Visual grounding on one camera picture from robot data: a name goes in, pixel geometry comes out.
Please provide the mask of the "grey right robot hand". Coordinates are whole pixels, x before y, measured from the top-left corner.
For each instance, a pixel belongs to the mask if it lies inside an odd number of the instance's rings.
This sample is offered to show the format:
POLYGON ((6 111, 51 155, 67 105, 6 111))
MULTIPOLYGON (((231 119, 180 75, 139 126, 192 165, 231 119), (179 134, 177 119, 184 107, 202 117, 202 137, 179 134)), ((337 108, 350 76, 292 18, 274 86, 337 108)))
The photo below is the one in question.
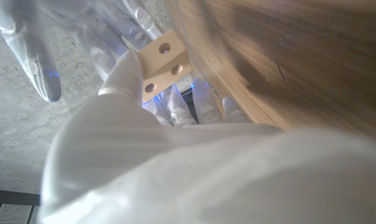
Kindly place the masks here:
POLYGON ((39 95, 61 97, 59 72, 46 32, 70 34, 106 80, 127 42, 141 50, 163 30, 140 0, 0 0, 0 31, 39 95))

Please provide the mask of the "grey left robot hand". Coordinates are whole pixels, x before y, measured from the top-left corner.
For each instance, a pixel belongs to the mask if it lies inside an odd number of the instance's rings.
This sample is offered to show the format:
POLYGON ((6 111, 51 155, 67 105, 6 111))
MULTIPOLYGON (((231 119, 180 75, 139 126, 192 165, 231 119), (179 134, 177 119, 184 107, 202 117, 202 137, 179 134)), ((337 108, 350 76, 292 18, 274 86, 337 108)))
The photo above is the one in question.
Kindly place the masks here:
POLYGON ((142 107, 129 50, 57 133, 42 223, 376 223, 376 141, 324 128, 228 122, 164 126, 142 107))

